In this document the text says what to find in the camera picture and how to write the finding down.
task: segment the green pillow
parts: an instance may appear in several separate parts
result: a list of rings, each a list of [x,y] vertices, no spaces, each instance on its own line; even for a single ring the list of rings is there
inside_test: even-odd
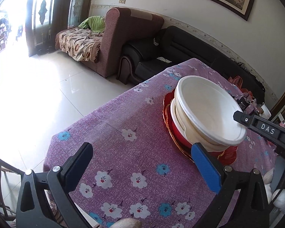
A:
[[[104,32],[105,18],[103,16],[92,16],[83,21],[78,27],[80,29],[90,28],[93,32]]]

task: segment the bowl rim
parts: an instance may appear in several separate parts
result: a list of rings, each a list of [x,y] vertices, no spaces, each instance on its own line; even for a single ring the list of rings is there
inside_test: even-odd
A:
[[[238,138],[234,139],[234,140],[229,140],[226,138],[223,138],[221,136],[219,136],[216,133],[211,133],[202,123],[201,121],[191,112],[188,104],[186,103],[186,101],[183,98],[183,94],[181,91],[181,86],[183,84],[184,81],[186,81],[186,79],[189,78],[196,78],[196,79],[203,79],[206,82],[208,82],[210,85],[215,85],[216,89],[221,92],[227,99],[229,99],[231,102],[233,101],[233,104],[236,108],[236,110],[241,111],[242,109],[239,107],[239,105],[237,104],[237,102],[229,95],[228,92],[226,92],[223,88],[221,88],[218,84],[214,83],[211,80],[208,80],[204,77],[201,76],[196,76],[196,75],[189,75],[189,76],[185,76],[183,78],[181,78],[176,86],[176,95],[178,95],[178,100],[180,103],[180,106],[182,107],[182,109],[184,110],[185,114],[188,116],[188,118],[191,120],[191,122],[197,127],[197,129],[199,129],[202,133],[204,133],[207,137],[211,138],[212,140],[223,144],[223,145],[229,145],[229,146],[235,146],[240,144],[244,138],[246,137],[247,134],[247,128],[244,125],[240,124],[241,127],[241,132],[240,135],[238,136]]]

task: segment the tiled floor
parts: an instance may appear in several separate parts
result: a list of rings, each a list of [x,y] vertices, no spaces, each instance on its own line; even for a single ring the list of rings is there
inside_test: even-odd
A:
[[[17,47],[0,55],[0,158],[41,172],[54,134],[133,85],[105,79],[61,51],[26,55]],[[20,177],[7,176],[3,197],[15,209]]]

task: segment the maroon couch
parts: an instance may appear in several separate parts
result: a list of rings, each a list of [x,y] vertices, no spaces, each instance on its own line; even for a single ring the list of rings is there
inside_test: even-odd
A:
[[[83,64],[103,77],[117,73],[122,46],[131,39],[153,37],[164,19],[158,15],[125,7],[111,8],[106,16],[106,29],[102,38],[98,62]]]

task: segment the patterned blanket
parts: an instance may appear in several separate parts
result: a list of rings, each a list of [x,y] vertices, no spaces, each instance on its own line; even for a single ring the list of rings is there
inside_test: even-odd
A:
[[[66,52],[76,61],[97,62],[98,51],[102,40],[102,32],[78,27],[67,29],[56,35],[56,49]]]
[[[241,91],[197,59],[170,67],[52,137],[43,169],[63,165],[84,142],[93,145],[88,165],[72,200],[105,227],[123,218],[143,228],[189,228],[204,213],[215,193],[195,164],[176,147],[163,121],[163,99],[181,77],[207,78],[237,96]],[[248,130],[239,144],[236,170],[274,166],[273,147]],[[239,192],[223,218],[226,222]]]

